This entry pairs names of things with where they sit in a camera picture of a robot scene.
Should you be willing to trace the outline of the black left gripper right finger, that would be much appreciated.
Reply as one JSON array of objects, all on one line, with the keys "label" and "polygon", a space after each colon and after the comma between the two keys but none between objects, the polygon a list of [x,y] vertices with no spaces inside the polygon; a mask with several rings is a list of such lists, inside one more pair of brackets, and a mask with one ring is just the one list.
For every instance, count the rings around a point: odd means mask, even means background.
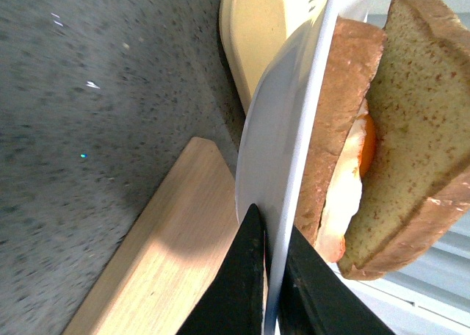
[{"label": "black left gripper right finger", "polygon": [[289,243],[278,323],[281,334],[393,334],[339,280],[297,228]]}]

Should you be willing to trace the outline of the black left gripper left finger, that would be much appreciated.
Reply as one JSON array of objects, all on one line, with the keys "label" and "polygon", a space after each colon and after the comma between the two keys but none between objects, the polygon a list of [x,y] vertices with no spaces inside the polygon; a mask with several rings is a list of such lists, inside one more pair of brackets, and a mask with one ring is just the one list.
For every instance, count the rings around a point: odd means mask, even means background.
[{"label": "black left gripper left finger", "polygon": [[266,219],[252,203],[217,274],[178,334],[270,334],[265,281],[271,262]]}]

